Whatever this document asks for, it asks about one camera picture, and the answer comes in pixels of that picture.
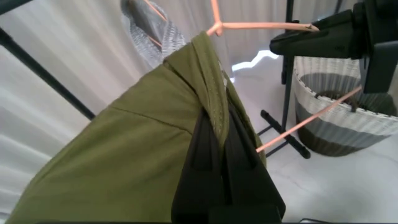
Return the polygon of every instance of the white floor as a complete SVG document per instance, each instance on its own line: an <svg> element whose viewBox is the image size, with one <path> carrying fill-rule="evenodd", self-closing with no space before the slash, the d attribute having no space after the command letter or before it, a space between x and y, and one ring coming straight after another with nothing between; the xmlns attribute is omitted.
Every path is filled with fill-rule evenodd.
<svg viewBox="0 0 398 224"><path fill-rule="evenodd" d="M256 131L268 126L260 110L279 122L282 119L285 86L280 84L281 68L281 58L264 58L254 68L235 73L234 85ZM287 128L295 124L293 102ZM277 135L270 130L261 139L265 143ZM398 222L397 145L398 136L392 136L345 157L312 152L310 159L285 146L267 160L267 169L287 206L283 221Z"/></svg>

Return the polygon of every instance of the curtain fold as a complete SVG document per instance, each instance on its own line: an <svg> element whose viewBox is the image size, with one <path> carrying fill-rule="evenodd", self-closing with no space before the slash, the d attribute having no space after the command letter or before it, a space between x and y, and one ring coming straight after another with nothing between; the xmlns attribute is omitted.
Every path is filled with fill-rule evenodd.
<svg viewBox="0 0 398 224"><path fill-rule="evenodd" d="M187 42L213 24L210 0L154 2ZM329 16L336 2L296 0L293 18L311 22ZM341 10L354 2L343 1ZM286 1L281 0L219 0L219 7L224 22L285 20ZM0 26L98 114L150 70L132 46L121 16L119 1L35 0L0 16ZM233 77L232 65L250 62L282 32L225 30L212 41L223 69ZM34 174L89 121L2 47L0 68L1 220Z"/></svg>

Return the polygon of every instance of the striped basket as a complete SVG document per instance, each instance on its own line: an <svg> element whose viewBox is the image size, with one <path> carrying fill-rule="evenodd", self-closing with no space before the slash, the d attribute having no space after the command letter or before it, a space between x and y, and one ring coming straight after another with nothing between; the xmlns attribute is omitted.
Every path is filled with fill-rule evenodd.
<svg viewBox="0 0 398 224"><path fill-rule="evenodd" d="M357 60L296 57L296 122L322 110L361 83ZM300 140L326 156L345 156L398 132L398 75L388 93L357 93L298 130Z"/></svg>

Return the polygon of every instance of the curtain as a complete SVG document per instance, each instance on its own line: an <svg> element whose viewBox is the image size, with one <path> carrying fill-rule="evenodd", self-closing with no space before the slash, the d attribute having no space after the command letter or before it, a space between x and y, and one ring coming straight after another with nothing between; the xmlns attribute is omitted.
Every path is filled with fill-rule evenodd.
<svg viewBox="0 0 398 224"><path fill-rule="evenodd" d="M187 42L213 24L210 0L154 2ZM355 2L343 1L341 10L351 9ZM321 19L333 13L336 3L296 0L293 18ZM225 22L285 21L286 1L219 0L219 7ZM35 0L0 16L0 26L96 114L150 70L123 29L119 1ZM282 32L225 30L221 37L211 38L223 68L233 77L232 65L250 62ZM4 48L0 48L0 68L0 220L4 221L35 173L90 121Z"/></svg>

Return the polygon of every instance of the basket handle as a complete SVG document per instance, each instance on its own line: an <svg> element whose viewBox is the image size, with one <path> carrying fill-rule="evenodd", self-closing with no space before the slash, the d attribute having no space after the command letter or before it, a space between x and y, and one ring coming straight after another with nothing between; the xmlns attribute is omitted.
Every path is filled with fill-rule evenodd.
<svg viewBox="0 0 398 224"><path fill-rule="evenodd" d="M325 97L331 98L332 100L337 100L344 95L345 95L345 93L342 91L325 90L325 91L321 91L321 92L315 94L315 98L318 99L318 96L325 96ZM356 109L358 108L359 104L353 96L349 97L344 102L347 103L348 105L351 105L351 112L354 112L354 113L356 112Z"/></svg>

